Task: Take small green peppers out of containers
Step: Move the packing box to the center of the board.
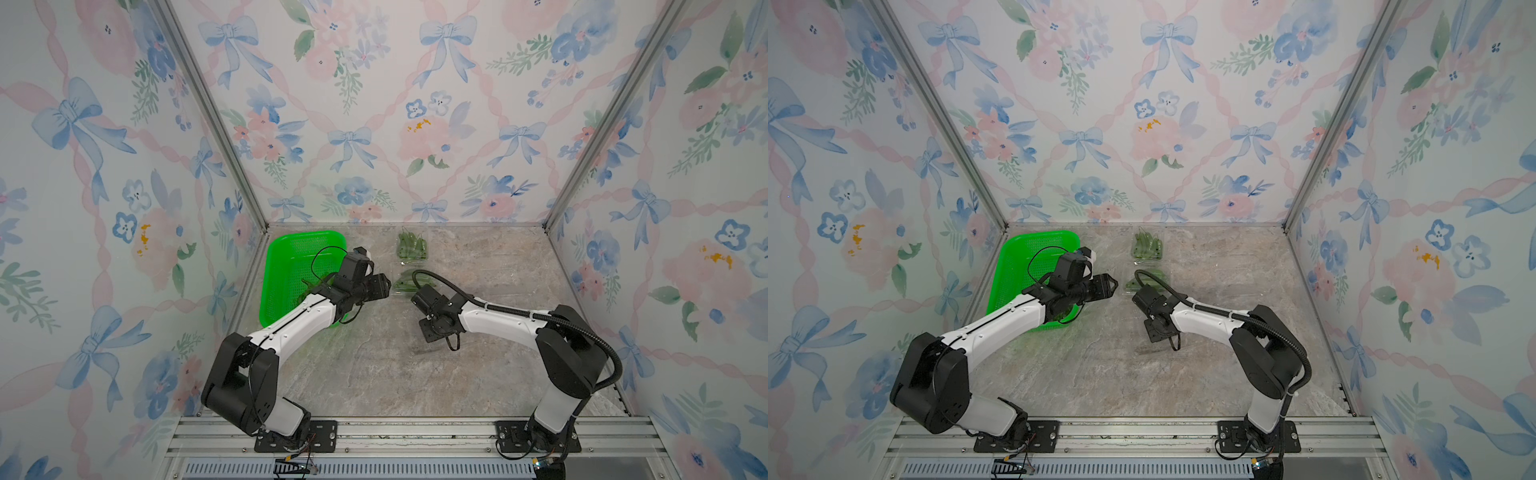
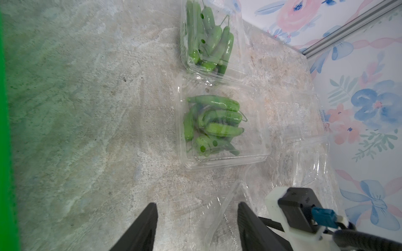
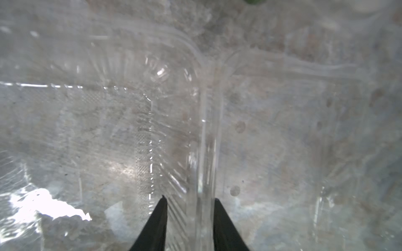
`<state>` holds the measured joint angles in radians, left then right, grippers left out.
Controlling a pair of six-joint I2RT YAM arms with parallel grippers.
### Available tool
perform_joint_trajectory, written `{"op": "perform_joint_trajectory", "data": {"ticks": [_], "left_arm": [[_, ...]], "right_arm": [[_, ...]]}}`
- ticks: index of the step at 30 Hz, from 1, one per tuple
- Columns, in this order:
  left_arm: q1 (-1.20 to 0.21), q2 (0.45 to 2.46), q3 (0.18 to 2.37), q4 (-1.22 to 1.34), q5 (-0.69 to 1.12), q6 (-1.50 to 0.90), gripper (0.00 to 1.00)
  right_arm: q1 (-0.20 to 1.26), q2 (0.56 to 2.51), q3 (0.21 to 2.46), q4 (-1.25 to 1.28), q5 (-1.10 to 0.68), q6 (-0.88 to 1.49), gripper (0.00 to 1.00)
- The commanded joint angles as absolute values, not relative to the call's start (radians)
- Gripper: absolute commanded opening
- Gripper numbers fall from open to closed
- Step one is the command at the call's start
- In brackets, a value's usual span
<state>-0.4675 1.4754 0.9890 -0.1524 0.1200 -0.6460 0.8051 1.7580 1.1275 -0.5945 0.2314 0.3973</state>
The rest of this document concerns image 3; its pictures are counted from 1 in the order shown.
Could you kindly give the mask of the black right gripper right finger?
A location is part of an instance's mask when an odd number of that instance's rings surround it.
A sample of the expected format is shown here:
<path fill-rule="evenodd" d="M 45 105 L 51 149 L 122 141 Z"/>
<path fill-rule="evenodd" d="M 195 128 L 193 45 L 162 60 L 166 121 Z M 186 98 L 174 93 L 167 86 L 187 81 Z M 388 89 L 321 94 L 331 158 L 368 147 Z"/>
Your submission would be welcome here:
<path fill-rule="evenodd" d="M 214 204 L 213 240 L 214 251 L 250 251 L 217 198 Z"/>

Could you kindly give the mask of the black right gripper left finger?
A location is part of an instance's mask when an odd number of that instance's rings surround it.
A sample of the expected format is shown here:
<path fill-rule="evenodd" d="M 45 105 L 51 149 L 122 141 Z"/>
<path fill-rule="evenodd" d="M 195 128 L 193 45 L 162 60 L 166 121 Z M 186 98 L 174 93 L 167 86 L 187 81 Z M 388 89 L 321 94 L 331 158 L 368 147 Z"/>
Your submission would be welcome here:
<path fill-rule="evenodd" d="M 167 199 L 162 196 L 129 251 L 164 251 L 166 229 Z"/>

